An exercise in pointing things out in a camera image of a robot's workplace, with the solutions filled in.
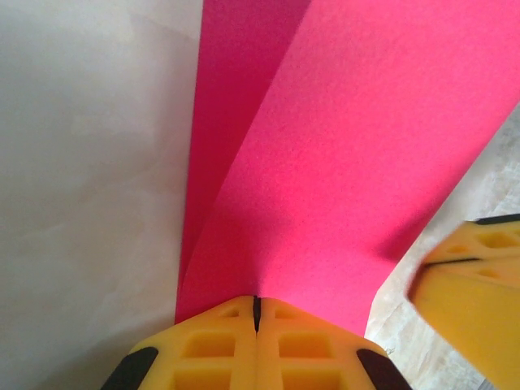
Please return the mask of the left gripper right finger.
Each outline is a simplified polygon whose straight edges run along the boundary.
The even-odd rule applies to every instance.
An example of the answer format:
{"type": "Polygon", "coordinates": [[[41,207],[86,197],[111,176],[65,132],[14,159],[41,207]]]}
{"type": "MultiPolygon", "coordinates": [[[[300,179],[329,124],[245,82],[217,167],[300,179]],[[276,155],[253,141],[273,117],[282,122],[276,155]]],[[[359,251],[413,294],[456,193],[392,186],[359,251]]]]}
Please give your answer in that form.
{"type": "Polygon", "coordinates": [[[374,342],[273,298],[258,299],[258,390],[413,390],[374,342]]]}

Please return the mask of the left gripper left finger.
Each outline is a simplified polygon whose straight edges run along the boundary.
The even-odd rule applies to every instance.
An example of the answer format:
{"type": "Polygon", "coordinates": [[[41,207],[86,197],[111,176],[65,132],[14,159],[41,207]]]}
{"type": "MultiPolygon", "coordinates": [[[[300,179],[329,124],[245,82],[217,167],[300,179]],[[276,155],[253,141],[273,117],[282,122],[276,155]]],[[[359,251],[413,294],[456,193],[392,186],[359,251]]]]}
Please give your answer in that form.
{"type": "Polygon", "coordinates": [[[254,390],[257,298],[244,296],[138,342],[101,390],[254,390]]]}

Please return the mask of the pink square paper sheet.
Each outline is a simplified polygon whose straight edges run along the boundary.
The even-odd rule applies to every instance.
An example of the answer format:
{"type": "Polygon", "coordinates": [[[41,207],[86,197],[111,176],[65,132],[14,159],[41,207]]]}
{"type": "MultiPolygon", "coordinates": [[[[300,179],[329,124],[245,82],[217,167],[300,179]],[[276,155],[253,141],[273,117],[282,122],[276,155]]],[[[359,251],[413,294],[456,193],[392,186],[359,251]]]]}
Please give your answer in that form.
{"type": "Polygon", "coordinates": [[[365,331],[520,101],[520,0],[203,0],[175,318],[274,297],[365,331]]]}

